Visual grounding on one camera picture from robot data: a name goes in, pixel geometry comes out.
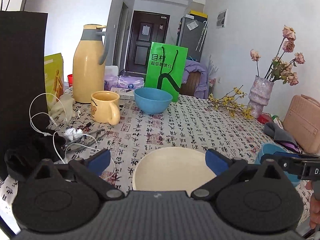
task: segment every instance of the wooden chair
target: wooden chair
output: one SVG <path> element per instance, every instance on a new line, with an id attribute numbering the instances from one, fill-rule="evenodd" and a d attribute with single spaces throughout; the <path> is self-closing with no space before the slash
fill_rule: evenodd
<path id="1" fill-rule="evenodd" d="M 195 96 L 196 87 L 199 85 L 201 73 L 199 71 L 189 74 L 186 84 L 181 84 L 180 94 L 185 96 Z"/>

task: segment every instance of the human hand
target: human hand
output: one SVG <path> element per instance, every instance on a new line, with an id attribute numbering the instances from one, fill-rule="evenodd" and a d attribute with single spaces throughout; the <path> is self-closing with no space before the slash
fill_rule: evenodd
<path id="1" fill-rule="evenodd" d="M 306 185 L 307 190 L 312 190 L 312 181 L 308 181 Z M 310 228 L 314 229 L 317 224 L 320 224 L 320 201 L 316 200 L 314 194 L 310 199 Z"/>

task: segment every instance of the table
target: table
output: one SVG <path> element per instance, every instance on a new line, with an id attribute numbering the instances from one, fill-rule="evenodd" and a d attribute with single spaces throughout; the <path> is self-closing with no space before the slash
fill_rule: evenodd
<path id="1" fill-rule="evenodd" d="M 72 94 L 72 88 L 66 93 Z M 61 130 L 70 127 L 83 129 L 88 122 L 94 131 L 105 128 L 107 136 L 99 141 L 99 149 L 106 148 L 116 164 L 116 173 L 109 179 L 110 172 L 104 172 L 102 178 L 123 192 L 132 190 L 132 174 L 139 160 L 151 151 L 162 147 L 186 147 L 205 153 L 213 148 L 228 158 L 241 157 L 253 163 L 262 144 L 273 140 L 262 132 L 263 125 L 256 120 L 247 120 L 242 116 L 232 118 L 224 110 L 214 110 L 204 99 L 179 96 L 177 103 L 172 102 L 161 114 L 144 114 L 132 100 L 120 100 L 120 123 L 116 126 L 101 124 L 91 119 L 90 104 L 74 105 L 80 109 L 80 118 L 68 125 L 60 125 Z M 68 159 L 88 158 L 94 150 L 84 150 L 67 154 Z M 296 187 L 303 204 L 301 221 L 309 216 L 311 191 L 305 189 L 305 181 Z"/>

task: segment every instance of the yellow thermos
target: yellow thermos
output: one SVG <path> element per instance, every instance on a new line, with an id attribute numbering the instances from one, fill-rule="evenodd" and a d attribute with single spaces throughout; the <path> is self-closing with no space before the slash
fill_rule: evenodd
<path id="1" fill-rule="evenodd" d="M 84 26 L 73 58 L 73 98 L 89 104 L 94 92 L 104 90 L 104 70 L 109 50 L 109 37 L 102 31 L 106 26 Z"/>

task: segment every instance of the blue cup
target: blue cup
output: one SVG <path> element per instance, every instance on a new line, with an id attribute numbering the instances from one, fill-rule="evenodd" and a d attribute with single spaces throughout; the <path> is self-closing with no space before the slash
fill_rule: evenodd
<path id="1" fill-rule="evenodd" d="M 134 100 L 146 114 L 159 114 L 168 108 L 172 95 L 156 88 L 138 88 L 134 91 Z"/>
<path id="2" fill-rule="evenodd" d="M 258 152 L 258 155 L 257 155 L 257 158 L 254 162 L 254 164 L 261 164 L 260 163 L 260 160 L 261 160 L 261 157 L 264 155 L 264 154 L 274 154 L 275 152 L 282 152 L 282 153 L 288 153 L 286 152 L 284 149 L 282 149 L 281 147 L 275 145 L 275 144 L 272 144 L 272 143 L 266 143 L 264 145 L 262 145 L 260 151 Z M 297 187 L 297 185 L 299 184 L 300 182 L 300 179 L 298 179 L 298 176 L 297 175 L 292 175 L 292 174 L 289 174 L 287 173 L 286 171 L 284 172 L 286 174 L 286 176 L 288 177 L 288 179 L 291 181 L 292 185 L 294 187 Z"/>

